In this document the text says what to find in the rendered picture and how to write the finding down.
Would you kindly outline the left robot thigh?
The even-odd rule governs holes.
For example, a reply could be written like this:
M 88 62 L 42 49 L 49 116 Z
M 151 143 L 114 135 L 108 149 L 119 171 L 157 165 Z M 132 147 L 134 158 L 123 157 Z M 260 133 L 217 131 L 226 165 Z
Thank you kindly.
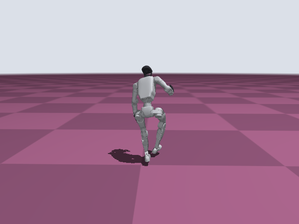
M 146 130 L 146 126 L 145 126 L 145 118 L 142 117 L 141 110 L 137 110 L 135 112 L 135 119 L 140 127 L 143 137 L 146 137 L 146 136 L 148 137 L 148 131 Z

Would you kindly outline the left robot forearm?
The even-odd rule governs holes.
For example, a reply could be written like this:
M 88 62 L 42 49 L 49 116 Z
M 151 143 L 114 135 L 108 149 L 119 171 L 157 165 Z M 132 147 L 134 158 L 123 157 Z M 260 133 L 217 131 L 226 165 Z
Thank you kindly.
M 137 111 L 137 104 L 131 103 L 133 107 L 133 115 L 135 115 L 135 112 Z

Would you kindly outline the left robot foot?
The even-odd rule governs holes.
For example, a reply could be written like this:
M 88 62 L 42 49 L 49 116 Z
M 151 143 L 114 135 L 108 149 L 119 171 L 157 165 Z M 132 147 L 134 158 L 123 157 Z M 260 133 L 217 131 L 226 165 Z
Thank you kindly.
M 151 156 L 150 156 L 150 154 L 149 154 L 149 156 L 148 156 L 148 155 L 146 155 L 144 158 L 145 158 L 145 162 L 149 162 L 149 161 L 150 161 L 150 158 L 151 158 Z

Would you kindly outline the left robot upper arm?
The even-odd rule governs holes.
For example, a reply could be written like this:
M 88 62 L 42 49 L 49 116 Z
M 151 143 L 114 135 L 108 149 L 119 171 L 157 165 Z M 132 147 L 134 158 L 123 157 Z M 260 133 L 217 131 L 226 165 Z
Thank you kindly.
M 132 103 L 137 104 L 138 99 L 136 98 L 138 95 L 138 88 L 137 88 L 137 83 L 133 84 L 133 93 L 132 93 Z

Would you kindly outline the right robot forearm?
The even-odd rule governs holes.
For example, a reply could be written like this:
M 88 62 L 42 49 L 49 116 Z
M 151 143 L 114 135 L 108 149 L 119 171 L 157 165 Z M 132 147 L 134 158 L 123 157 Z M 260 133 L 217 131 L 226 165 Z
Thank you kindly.
M 170 86 L 169 86 L 170 87 Z M 171 87 L 170 87 L 171 88 Z M 171 90 L 168 92 L 168 94 L 169 94 L 169 96 L 171 96 L 171 95 L 173 95 L 173 90 L 172 90 L 172 88 L 171 88 Z

